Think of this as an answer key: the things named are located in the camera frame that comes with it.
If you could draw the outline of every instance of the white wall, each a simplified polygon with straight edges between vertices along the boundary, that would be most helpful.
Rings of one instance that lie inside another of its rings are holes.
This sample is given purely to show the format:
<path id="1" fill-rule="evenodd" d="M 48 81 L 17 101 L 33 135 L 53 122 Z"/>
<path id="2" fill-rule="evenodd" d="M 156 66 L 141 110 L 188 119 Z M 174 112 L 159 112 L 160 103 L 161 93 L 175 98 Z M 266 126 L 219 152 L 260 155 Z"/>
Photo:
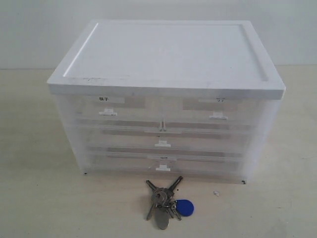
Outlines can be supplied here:
<path id="1" fill-rule="evenodd" d="M 317 64 L 317 0 L 0 0 L 0 68 L 54 68 L 92 18 L 250 20 L 275 64 Z"/>

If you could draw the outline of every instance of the plastic drawer unit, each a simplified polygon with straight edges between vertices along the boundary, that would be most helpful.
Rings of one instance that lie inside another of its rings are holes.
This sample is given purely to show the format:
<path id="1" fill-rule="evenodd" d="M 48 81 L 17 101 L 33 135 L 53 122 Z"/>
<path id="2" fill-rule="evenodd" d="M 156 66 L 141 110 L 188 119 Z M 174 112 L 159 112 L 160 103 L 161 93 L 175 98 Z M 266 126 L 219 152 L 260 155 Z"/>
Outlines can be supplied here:
<path id="1" fill-rule="evenodd" d="M 285 86 L 248 21 L 93 20 L 48 80 L 82 173 L 246 181 Z"/>

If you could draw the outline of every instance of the white plastic top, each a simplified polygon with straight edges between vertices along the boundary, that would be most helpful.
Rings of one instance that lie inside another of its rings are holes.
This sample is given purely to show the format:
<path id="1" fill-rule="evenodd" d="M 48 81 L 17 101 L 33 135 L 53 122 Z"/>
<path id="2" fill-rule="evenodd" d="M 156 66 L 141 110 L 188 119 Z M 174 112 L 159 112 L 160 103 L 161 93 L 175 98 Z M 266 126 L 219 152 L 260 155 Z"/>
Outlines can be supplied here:
<path id="1" fill-rule="evenodd" d="M 93 20 L 48 80 L 53 94 L 281 99 L 249 21 Z"/>

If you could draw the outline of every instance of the beige table surface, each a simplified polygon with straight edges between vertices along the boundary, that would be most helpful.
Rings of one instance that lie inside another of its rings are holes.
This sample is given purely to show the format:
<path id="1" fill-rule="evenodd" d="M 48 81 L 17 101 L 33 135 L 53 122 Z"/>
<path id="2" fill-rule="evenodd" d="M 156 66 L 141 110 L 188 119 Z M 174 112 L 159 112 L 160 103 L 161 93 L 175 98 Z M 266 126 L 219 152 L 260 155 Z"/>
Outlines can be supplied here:
<path id="1" fill-rule="evenodd" d="M 0 238 L 316 238 L 317 66 L 278 71 L 287 90 L 251 181 L 185 178 L 176 198 L 195 213 L 161 231 L 144 219 L 145 178 L 80 174 L 46 85 L 52 70 L 0 70 Z"/>

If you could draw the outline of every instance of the blue key fob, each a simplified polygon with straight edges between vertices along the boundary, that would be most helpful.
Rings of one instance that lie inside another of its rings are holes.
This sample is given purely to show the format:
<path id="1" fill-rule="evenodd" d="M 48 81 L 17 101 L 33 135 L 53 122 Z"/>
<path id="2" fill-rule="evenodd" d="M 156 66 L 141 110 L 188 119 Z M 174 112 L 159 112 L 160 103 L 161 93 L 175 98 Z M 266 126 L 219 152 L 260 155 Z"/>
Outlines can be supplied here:
<path id="1" fill-rule="evenodd" d="M 194 212 L 194 204 L 186 199 L 176 200 L 176 210 L 183 217 L 189 217 Z"/>

